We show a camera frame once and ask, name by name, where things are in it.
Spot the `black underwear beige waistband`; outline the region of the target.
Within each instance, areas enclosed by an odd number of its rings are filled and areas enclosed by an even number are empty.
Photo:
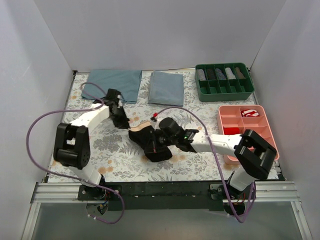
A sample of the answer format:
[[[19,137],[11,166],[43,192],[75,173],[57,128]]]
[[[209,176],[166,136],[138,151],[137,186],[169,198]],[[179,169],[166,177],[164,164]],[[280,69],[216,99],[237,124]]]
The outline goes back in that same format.
[[[144,155],[153,163],[172,158],[170,149],[159,142],[156,130],[150,121],[131,127],[128,131],[129,139],[135,142],[143,150]]]

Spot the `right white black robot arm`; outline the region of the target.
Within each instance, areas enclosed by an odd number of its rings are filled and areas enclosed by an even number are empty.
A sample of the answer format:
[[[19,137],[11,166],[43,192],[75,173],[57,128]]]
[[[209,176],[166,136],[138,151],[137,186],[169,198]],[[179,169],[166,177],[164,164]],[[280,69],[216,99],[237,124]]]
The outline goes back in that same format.
[[[256,180],[266,180],[277,156],[277,150],[254,130],[242,134],[206,135],[197,129],[184,129],[171,117],[164,118],[157,129],[149,131],[150,138],[143,147],[152,161],[170,158],[170,146],[183,152],[208,153],[215,150],[220,155],[236,158],[240,167],[231,174],[226,184],[227,195],[237,199]]]

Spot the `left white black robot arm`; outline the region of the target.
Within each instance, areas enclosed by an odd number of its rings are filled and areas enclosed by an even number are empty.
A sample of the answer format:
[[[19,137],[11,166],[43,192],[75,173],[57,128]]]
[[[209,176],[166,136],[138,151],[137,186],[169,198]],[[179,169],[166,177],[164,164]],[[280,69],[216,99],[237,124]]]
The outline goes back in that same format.
[[[93,110],[82,114],[70,123],[57,126],[53,159],[69,168],[89,188],[95,200],[106,196],[101,184],[103,176],[89,163],[91,157],[90,133],[104,120],[110,118],[118,129],[129,129],[129,119],[122,104],[122,94],[110,88],[101,101],[96,100]]]

